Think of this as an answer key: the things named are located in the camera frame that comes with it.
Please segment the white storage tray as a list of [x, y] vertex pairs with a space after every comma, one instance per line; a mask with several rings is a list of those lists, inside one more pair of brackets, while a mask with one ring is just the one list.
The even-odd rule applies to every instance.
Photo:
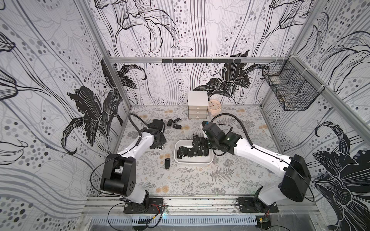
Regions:
[[178, 156], [177, 156], [177, 151], [182, 146], [186, 147], [187, 149], [192, 148], [193, 147], [192, 140], [179, 140], [175, 144], [173, 155], [174, 155], [175, 161], [180, 165], [208, 166], [214, 160], [214, 156], [212, 154], [212, 149], [209, 150], [209, 155], [206, 156], [206, 157], [205, 156], [201, 156], [201, 157], [182, 157], [181, 159], [179, 159]]

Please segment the black key front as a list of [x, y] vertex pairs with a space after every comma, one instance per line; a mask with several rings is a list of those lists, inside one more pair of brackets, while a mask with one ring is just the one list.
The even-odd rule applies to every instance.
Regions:
[[197, 151], [194, 148], [188, 148], [188, 157], [192, 158], [197, 155]]

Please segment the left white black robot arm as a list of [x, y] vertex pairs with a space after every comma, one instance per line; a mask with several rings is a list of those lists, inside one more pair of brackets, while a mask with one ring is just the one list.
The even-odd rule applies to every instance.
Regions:
[[100, 189], [122, 196], [136, 204], [146, 203], [147, 191], [136, 185], [136, 160], [149, 149], [162, 148], [163, 132], [142, 129], [141, 134], [123, 151], [110, 154], [104, 163]]

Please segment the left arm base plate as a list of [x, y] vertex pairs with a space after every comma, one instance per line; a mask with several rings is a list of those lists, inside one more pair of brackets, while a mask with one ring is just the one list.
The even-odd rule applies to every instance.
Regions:
[[129, 202], [125, 208], [125, 214], [160, 214], [163, 211], [163, 198], [149, 197], [143, 203]]

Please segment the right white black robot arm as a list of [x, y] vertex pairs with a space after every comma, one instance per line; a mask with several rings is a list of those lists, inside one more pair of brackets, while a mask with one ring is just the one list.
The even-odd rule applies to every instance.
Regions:
[[305, 199], [311, 175], [303, 157], [289, 157], [272, 152], [253, 144], [248, 140], [248, 135], [242, 137], [234, 132], [225, 134], [213, 122], [203, 121], [201, 128], [208, 147], [249, 159], [281, 178], [280, 182], [262, 186], [257, 190], [252, 199], [256, 210], [267, 209], [283, 199], [294, 202], [302, 202]]

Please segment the black VW key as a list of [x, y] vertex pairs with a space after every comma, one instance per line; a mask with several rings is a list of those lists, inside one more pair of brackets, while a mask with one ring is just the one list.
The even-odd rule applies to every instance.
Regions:
[[182, 128], [182, 126], [181, 126], [181, 125], [177, 125], [177, 124], [174, 124], [172, 127], [173, 127], [174, 129], [178, 129], [178, 130], [180, 130], [180, 129]]

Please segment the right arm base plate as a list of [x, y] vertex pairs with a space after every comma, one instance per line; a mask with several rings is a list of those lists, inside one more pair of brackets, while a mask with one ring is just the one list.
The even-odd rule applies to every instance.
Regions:
[[279, 209], [276, 203], [267, 206], [259, 200], [254, 200], [252, 197], [239, 197], [236, 201], [236, 206], [241, 213], [278, 213]]

